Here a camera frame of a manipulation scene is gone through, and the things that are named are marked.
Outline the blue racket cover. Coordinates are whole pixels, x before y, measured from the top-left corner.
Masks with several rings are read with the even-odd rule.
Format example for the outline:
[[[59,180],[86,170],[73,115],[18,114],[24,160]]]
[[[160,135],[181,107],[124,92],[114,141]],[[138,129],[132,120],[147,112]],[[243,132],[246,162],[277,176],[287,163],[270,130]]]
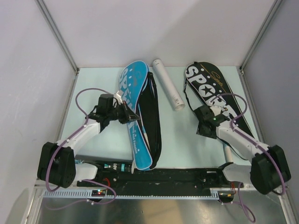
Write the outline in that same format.
[[[157,85],[149,66],[141,60],[127,65],[118,79],[122,99],[137,117],[128,123],[135,168],[153,170],[162,152]]]

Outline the white shuttlecock tube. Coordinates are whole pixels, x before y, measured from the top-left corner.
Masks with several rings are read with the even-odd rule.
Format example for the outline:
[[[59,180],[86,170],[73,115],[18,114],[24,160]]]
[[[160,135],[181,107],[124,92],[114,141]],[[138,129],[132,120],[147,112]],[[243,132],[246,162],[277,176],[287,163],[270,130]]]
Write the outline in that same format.
[[[160,59],[155,59],[152,62],[152,66],[173,110],[180,111],[184,109],[185,103],[183,102],[163,62]]]

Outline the black racket cover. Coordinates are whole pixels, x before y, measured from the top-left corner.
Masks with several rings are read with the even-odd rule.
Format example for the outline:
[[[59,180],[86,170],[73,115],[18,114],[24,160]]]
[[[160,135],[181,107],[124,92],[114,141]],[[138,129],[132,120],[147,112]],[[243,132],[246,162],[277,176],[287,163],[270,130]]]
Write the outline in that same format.
[[[240,95],[231,91],[229,84],[217,66],[208,62],[194,62],[185,70],[185,86],[190,86],[203,105],[226,106],[229,119],[236,118],[234,124],[252,135],[251,129],[244,118],[245,110],[241,110],[236,98]]]

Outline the black shuttlecock tube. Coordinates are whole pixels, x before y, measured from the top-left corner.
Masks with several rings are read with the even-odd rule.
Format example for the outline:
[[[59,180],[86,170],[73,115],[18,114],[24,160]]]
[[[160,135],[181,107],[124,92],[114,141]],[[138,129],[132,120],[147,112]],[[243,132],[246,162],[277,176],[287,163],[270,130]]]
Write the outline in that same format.
[[[85,161],[75,160],[76,164],[88,163],[95,165],[98,169],[106,170],[108,172],[132,172],[132,164],[128,162],[118,161]]]

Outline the light blue racket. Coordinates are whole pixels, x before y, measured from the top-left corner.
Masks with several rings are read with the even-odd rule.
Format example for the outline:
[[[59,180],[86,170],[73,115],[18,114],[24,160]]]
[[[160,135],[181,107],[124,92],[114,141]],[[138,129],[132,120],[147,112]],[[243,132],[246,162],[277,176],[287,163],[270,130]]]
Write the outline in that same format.
[[[233,157],[231,153],[231,148],[229,146],[225,146],[225,155],[226,155],[226,160],[227,162],[233,163]]]
[[[144,123],[143,123],[142,112],[141,112],[140,105],[138,105],[138,109],[139,109],[139,113],[140,113],[141,125],[142,125],[142,132],[143,132],[143,135],[144,135],[144,139],[145,139],[145,141],[147,143],[148,149],[150,149],[149,139],[148,139],[148,136],[147,136],[147,133],[146,133],[146,130],[145,130]]]

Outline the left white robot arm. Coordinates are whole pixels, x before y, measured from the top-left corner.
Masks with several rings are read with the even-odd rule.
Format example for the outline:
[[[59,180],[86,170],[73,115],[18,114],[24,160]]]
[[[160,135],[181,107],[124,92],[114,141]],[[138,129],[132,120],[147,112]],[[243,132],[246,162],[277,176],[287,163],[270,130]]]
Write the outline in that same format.
[[[37,177],[46,183],[68,188],[73,182],[88,180],[93,186],[103,183],[104,177],[96,165],[75,162],[80,149],[94,136],[100,134],[111,121],[121,124],[137,121],[135,114],[121,97],[122,91],[115,94],[102,94],[98,104],[87,115],[85,123],[65,140],[46,142],[41,151]]]

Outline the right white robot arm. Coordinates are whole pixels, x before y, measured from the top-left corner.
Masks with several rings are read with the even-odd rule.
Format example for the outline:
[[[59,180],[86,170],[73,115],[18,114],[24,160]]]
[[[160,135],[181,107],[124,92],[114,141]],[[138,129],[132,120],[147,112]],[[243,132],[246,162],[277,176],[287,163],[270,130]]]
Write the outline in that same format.
[[[250,181],[257,191],[266,195],[282,187],[282,192],[276,194],[286,193],[286,182],[291,179],[291,173],[280,146],[271,147],[248,135],[234,124],[236,118],[229,119],[218,106],[203,105],[194,113],[199,120],[199,135],[220,139],[236,148],[251,163]]]

